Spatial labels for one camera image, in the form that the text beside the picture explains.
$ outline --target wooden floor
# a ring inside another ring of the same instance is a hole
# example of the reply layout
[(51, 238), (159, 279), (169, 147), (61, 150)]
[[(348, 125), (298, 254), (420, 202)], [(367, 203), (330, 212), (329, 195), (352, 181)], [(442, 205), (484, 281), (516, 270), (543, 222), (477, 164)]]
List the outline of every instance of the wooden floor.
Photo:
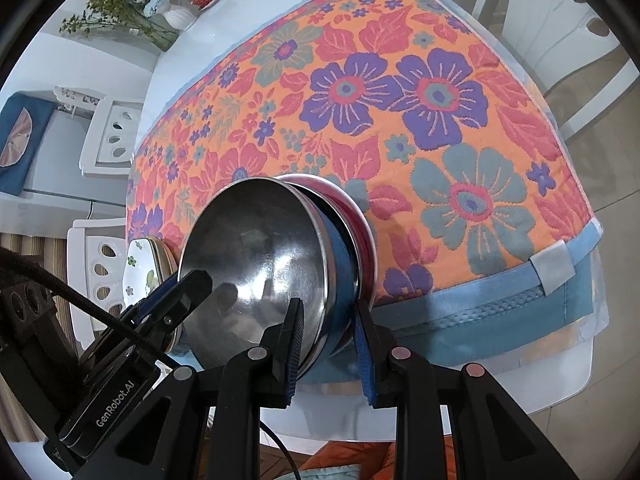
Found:
[[(290, 453), (298, 467), (310, 458), (302, 453)], [(273, 480), (287, 473), (291, 473), (291, 466), (282, 452), (277, 447), (260, 444), (260, 480)]]

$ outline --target white vase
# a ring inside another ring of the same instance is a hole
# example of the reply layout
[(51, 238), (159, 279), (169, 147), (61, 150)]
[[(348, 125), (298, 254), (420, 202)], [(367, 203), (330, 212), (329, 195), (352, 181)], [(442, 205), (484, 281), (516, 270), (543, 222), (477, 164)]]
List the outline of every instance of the white vase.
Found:
[(180, 5), (171, 5), (169, 10), (162, 12), (162, 15), (167, 23), (177, 30), (187, 30), (197, 20), (189, 9)]

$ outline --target floral tablecloth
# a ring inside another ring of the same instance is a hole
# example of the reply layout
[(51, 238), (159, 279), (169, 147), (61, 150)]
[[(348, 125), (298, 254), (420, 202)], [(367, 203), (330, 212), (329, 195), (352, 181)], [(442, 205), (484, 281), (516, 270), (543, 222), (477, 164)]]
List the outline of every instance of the floral tablecloth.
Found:
[(343, 187), (366, 215), (379, 303), (574, 238), (593, 212), (544, 99), (461, 15), (448, 0), (311, 0), (265, 26), (140, 146), (128, 238), (162, 238), (179, 257), (220, 189), (299, 172)]

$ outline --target striped curtain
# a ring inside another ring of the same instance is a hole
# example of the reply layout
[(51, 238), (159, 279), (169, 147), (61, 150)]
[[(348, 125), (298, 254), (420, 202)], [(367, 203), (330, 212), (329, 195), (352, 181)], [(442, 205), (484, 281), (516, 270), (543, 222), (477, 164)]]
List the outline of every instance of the striped curtain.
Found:
[[(44, 268), (66, 283), (66, 240), (2, 233), (0, 246), (15, 253), (42, 256)], [(62, 330), (75, 345), (68, 301), (54, 298)], [(9, 442), (38, 442), (44, 439), (9, 386), (0, 375), (0, 431)]]

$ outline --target stainless steel bowl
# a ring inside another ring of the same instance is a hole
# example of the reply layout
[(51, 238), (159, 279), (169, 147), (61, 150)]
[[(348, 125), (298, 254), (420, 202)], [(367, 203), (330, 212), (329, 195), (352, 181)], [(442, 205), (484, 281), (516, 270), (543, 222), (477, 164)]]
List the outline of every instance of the stainless steel bowl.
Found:
[(335, 303), (331, 243), (313, 204), (272, 178), (222, 189), (204, 208), (185, 244), (178, 276), (206, 270), (213, 293), (184, 322), (202, 367), (216, 367), (260, 342), (284, 320), (290, 298), (305, 306), (300, 375), (327, 338)]

